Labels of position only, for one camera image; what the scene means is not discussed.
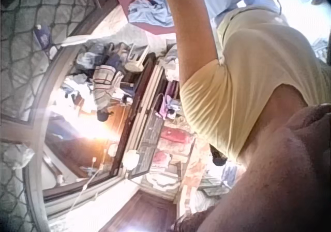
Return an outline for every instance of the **lamp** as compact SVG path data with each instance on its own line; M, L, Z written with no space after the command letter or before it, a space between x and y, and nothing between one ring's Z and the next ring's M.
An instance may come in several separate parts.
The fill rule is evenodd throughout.
M129 150L124 154L123 157L123 166L128 169L129 171L132 171L136 168L139 162L139 154L136 150Z

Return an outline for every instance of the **striped cloth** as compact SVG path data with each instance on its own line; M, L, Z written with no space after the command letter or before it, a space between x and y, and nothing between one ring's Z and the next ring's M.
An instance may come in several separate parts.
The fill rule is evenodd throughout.
M112 99L112 95L119 90L123 76L123 73L116 71L113 66L96 67L93 75L93 97L98 110L118 104L117 100Z

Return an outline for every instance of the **yellow t-shirt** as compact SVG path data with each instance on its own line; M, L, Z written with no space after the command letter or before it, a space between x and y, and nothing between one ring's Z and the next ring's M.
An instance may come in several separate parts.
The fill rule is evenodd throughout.
M244 146L273 91L288 84L308 105L331 103L331 67L283 16L266 9L237 9L218 33L223 59L197 71L181 88L187 121L232 160Z

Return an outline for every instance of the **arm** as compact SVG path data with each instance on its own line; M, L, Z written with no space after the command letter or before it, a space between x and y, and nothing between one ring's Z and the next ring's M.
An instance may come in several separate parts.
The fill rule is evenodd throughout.
M305 108L276 131L198 231L320 231L330 212L330 110Z
M204 0L168 0L175 23L181 86L218 58Z

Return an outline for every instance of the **lattice pattern curtain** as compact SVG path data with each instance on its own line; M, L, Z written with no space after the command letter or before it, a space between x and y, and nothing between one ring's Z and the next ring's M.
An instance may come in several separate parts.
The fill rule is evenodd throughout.
M38 89L61 43L96 9L94 0L14 0L1 4L1 113L28 122ZM43 51L34 28L50 29L52 48Z
M11 157L23 156L25 151L23 144L0 142L0 220L4 231L37 231L27 203L23 169L17 168L21 161Z

